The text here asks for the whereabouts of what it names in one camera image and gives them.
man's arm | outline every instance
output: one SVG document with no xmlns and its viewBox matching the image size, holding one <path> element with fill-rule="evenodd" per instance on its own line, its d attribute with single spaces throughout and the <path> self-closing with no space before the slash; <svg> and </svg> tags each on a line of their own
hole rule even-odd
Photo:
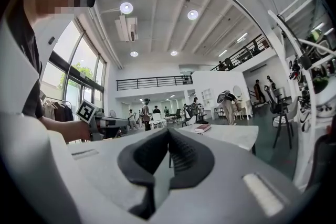
<svg viewBox="0 0 336 224">
<path fill-rule="evenodd" d="M 78 139 L 90 140 L 89 125 L 84 121 L 59 122 L 43 116 L 39 120 L 48 130 L 61 133 L 67 143 Z"/>
</svg>

air conditioner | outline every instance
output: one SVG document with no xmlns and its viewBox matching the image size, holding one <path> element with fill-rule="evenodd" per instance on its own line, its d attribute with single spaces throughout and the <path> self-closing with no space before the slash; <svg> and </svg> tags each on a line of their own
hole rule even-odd
<svg viewBox="0 0 336 224">
<path fill-rule="evenodd" d="M 138 18 L 126 18 L 125 15 L 120 15 L 119 20 L 115 20 L 114 22 L 120 41 L 134 42 L 139 39 L 137 33 Z"/>
</svg>

desk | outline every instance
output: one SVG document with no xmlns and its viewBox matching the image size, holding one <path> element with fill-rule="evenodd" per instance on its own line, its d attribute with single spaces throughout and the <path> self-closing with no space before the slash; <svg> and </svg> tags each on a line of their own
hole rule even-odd
<svg viewBox="0 0 336 224">
<path fill-rule="evenodd" d="M 154 129 L 154 124 L 159 124 L 159 123 L 165 123 L 167 122 L 165 119 L 158 120 L 158 121 L 150 121 L 149 124 L 151 125 L 151 128 Z"/>
<path fill-rule="evenodd" d="M 180 129 L 196 133 L 195 128 L 201 125 L 202 124 L 192 124 Z M 255 154 L 255 143 L 258 137 L 258 132 L 258 126 L 211 124 L 211 128 L 203 133 L 203 135 L 216 140 L 237 145 L 247 151 L 252 150 L 252 152 Z"/>
</svg>

gray t-shirt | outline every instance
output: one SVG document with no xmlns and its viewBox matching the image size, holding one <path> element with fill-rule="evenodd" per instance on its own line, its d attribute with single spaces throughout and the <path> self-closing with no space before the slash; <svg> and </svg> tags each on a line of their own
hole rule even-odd
<svg viewBox="0 0 336 224">
<path fill-rule="evenodd" d="M 149 117 L 149 108 L 148 108 L 148 105 L 144 105 L 142 107 L 142 113 L 143 113 L 143 116 L 142 116 L 142 120 L 143 121 L 150 121 L 151 118 Z"/>
</svg>

ceiling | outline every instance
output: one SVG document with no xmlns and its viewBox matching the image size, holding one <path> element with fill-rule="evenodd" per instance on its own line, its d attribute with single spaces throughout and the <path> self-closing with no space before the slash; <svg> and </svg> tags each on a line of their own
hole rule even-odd
<svg viewBox="0 0 336 224">
<path fill-rule="evenodd" d="M 195 93 L 195 90 L 188 90 L 188 95 L 192 95 L 194 93 Z M 150 99 L 151 102 L 162 102 L 162 101 L 166 101 L 166 99 L 169 99 L 169 100 L 183 99 L 184 92 L 183 91 L 165 92 L 165 93 L 132 96 L 132 97 L 121 97 L 121 98 L 118 98 L 118 100 L 126 104 L 141 104 L 142 102 L 140 101 L 140 99 L 145 99 L 145 98 Z"/>
<path fill-rule="evenodd" d="M 276 14 L 293 1 L 259 0 L 265 11 L 271 9 Z M 126 16 L 138 18 L 139 40 L 135 42 L 120 41 L 114 23 L 120 12 L 111 10 L 119 8 L 123 2 L 133 5 L 133 12 Z M 139 56 L 153 54 L 156 57 L 172 57 L 169 53 L 176 50 L 180 54 L 218 61 L 218 56 L 228 49 L 222 58 L 229 57 L 261 33 L 236 6 L 231 0 L 97 0 L 107 38 L 123 65 L 134 59 L 130 56 L 134 50 Z M 196 20 L 187 17 L 192 9 L 199 13 Z M 270 17 L 269 22 L 275 27 Z M 248 33 L 246 40 L 237 43 L 244 33 Z"/>
</svg>

